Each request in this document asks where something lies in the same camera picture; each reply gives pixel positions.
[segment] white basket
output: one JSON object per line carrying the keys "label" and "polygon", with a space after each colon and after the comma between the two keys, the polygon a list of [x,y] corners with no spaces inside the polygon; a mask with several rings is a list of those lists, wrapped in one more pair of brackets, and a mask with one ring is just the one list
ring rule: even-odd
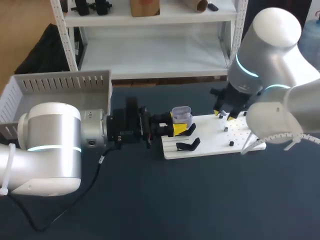
{"label": "white basket", "polygon": [[0,133],[8,140],[16,139],[21,115],[47,102],[79,110],[103,109],[109,115],[111,95],[109,70],[13,75],[0,98]]}

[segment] cardboard box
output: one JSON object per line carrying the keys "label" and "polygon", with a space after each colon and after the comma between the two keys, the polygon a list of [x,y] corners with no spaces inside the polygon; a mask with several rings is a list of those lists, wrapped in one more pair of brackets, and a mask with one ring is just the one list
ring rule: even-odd
{"label": "cardboard box", "polygon": [[159,0],[130,0],[133,17],[150,17],[160,14]]}

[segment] shelf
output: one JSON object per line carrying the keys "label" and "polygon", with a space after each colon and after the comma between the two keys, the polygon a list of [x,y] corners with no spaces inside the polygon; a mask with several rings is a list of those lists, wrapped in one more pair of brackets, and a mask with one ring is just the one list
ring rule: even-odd
{"label": "shelf", "polygon": [[90,10],[87,16],[80,16],[75,11],[69,11],[65,17],[67,27],[93,26],[137,26],[182,23],[209,23],[235,20],[237,11],[232,0],[214,0],[219,11],[207,9],[197,13],[184,5],[180,0],[160,0],[160,15],[148,17],[132,17],[129,0],[111,1],[111,12],[105,16],[97,15]]}
{"label": "shelf", "polygon": [[89,40],[81,66],[82,71],[111,69],[113,80],[227,75],[215,34]]}

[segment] table surface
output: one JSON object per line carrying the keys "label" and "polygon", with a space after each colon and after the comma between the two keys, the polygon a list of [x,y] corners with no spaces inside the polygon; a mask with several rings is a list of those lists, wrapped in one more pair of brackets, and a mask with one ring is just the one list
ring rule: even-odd
{"label": "table surface", "polygon": [[[188,105],[212,113],[201,83],[114,88],[112,108],[137,96],[152,113]],[[318,240],[320,149],[302,142],[266,150],[165,160],[161,142],[111,152],[89,194],[46,232],[36,233],[7,197],[0,197],[0,239],[19,240]],[[88,186],[101,152],[84,151],[82,182],[58,197],[19,196],[39,226],[46,225]]]}

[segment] metal shelf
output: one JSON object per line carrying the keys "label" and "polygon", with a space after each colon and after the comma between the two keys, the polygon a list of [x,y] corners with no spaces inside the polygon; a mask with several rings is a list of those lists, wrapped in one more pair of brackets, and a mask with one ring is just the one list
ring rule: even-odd
{"label": "metal shelf", "polygon": [[112,79],[227,75],[217,35],[108,37],[89,40],[81,70],[111,69]]}
{"label": "metal shelf", "polygon": [[[112,79],[226,75],[240,47],[248,0],[213,0],[219,11],[196,13],[181,0],[160,0],[160,15],[132,17],[130,0],[109,0],[110,14],[71,11],[50,0],[71,72],[111,69]],[[80,66],[74,27],[85,46]]]}
{"label": "metal shelf", "polygon": [[129,0],[112,1],[111,12],[105,16],[90,11],[90,15],[80,16],[75,11],[69,11],[65,17],[66,27],[94,26],[137,26],[182,23],[208,23],[234,21],[237,16],[232,0],[215,0],[219,11],[207,9],[197,13],[189,9],[180,0],[160,0],[160,15],[149,17],[132,17]]}

